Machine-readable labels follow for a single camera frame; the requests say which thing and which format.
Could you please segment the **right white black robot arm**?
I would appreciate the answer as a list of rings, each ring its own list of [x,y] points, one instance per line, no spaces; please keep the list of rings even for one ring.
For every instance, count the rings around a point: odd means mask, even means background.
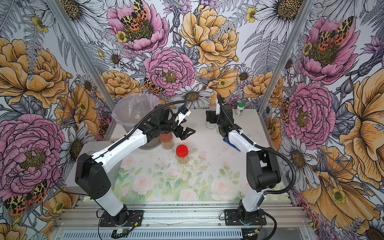
[[[281,182],[276,151],[257,145],[235,124],[232,107],[225,105],[221,95],[217,95],[216,110],[206,111],[206,120],[218,125],[220,135],[229,145],[246,154],[246,177],[250,188],[237,210],[225,210],[227,225],[265,225],[262,202],[267,195],[285,193],[274,189]]]

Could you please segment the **mesh bin with pink bag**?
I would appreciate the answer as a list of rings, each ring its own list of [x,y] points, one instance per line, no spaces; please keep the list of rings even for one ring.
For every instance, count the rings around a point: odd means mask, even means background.
[[[157,105],[161,103],[160,99],[149,94],[132,94],[118,101],[113,112],[114,120],[128,131],[129,138],[123,137],[118,144],[113,147],[122,147],[123,143],[136,137],[139,129],[134,130],[136,125]]]

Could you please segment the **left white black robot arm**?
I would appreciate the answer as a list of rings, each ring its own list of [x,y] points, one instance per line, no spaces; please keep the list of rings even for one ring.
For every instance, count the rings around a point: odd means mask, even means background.
[[[176,113],[166,105],[156,107],[117,142],[91,155],[78,157],[75,183],[104,210],[105,219],[112,225],[123,226],[130,218],[127,207],[112,190],[108,173],[131,152],[161,134],[172,133],[181,140],[193,135],[195,130],[182,127],[190,113],[185,106]]]

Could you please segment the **green lid peanut jar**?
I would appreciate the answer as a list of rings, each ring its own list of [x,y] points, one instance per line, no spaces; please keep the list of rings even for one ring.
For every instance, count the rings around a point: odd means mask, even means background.
[[[210,123],[210,122],[206,122],[205,124],[206,128],[209,129],[209,130],[214,130],[216,127],[217,127],[217,124],[216,123]]]

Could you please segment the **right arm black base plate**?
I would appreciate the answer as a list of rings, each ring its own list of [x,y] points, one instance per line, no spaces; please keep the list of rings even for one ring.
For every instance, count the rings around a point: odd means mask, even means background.
[[[261,210],[246,212],[240,209],[226,209],[224,215],[227,226],[265,226],[267,224]]]

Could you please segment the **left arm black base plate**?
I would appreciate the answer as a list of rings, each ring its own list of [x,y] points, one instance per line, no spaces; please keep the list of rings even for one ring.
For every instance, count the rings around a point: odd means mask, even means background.
[[[99,226],[102,228],[140,227],[143,215],[144,211],[142,210],[122,210],[116,216],[111,216],[105,212],[101,216]]]

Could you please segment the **brown lid peanut jar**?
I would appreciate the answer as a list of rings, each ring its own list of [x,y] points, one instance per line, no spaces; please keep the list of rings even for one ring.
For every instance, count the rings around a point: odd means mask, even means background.
[[[165,150],[171,150],[175,145],[172,133],[160,134],[159,140],[161,142],[163,149]]]

